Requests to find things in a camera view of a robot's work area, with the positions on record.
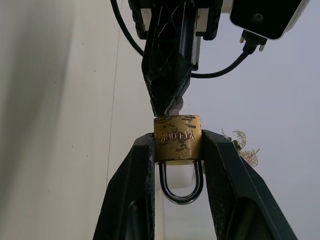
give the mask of black cable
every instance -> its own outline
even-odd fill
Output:
[[[217,71],[217,72],[213,72],[213,73],[202,73],[202,74],[191,73],[191,78],[194,78],[194,79],[213,79],[213,78],[220,77],[222,75],[225,75],[225,74],[231,72],[240,63],[242,63],[242,61],[245,60],[246,57],[248,57],[248,56],[249,56],[249,54],[247,52],[243,52],[230,66],[226,67],[225,69],[223,69],[221,71]]]
[[[133,39],[133,37],[131,36],[130,32],[128,31],[126,24],[123,20],[123,18],[121,17],[121,13],[119,11],[119,7],[118,7],[118,3],[117,0],[110,0],[111,1],[111,6],[113,9],[113,13],[114,16],[125,36],[125,38],[129,41],[129,43],[131,44],[131,46],[141,55],[144,56],[144,51],[141,49],[141,47],[139,47],[139,45],[135,42],[135,40]]]

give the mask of cable connector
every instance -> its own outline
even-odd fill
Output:
[[[266,39],[262,36],[254,34],[254,33],[249,32],[247,30],[243,30],[241,38],[240,38],[240,43],[242,44],[245,41],[245,44],[243,47],[243,52],[250,55],[255,52],[258,45],[260,45],[259,51],[262,52],[265,48],[267,40],[268,39]]]

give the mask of padlock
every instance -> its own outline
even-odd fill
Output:
[[[155,162],[189,165],[201,160],[201,122],[196,115],[154,119]]]

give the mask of brass padlock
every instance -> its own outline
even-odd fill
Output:
[[[201,160],[201,122],[196,115],[154,119],[155,161],[188,165]]]

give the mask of scratched brass surface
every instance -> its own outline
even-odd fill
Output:
[[[154,119],[155,161],[188,165],[201,160],[201,122],[196,115]]]

